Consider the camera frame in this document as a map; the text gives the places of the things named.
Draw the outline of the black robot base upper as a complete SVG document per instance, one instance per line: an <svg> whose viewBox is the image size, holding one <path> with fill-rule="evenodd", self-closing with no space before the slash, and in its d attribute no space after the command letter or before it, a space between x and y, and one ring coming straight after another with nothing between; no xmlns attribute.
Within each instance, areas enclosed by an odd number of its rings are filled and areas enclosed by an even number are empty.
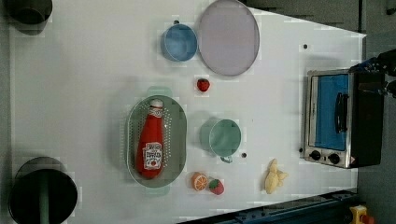
<svg viewBox="0 0 396 224"><path fill-rule="evenodd" d="M52 0L4 0L8 14L23 24L39 24L52 12Z"/></svg>

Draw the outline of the black robot base lower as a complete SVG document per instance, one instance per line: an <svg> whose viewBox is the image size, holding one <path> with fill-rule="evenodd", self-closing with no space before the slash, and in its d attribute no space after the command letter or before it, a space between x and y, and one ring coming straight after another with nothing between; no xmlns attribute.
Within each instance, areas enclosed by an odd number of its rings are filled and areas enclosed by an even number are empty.
<svg viewBox="0 0 396 224"><path fill-rule="evenodd" d="M78 203L78 187L65 166L37 157L17 172L8 211L17 224L63 224Z"/></svg>

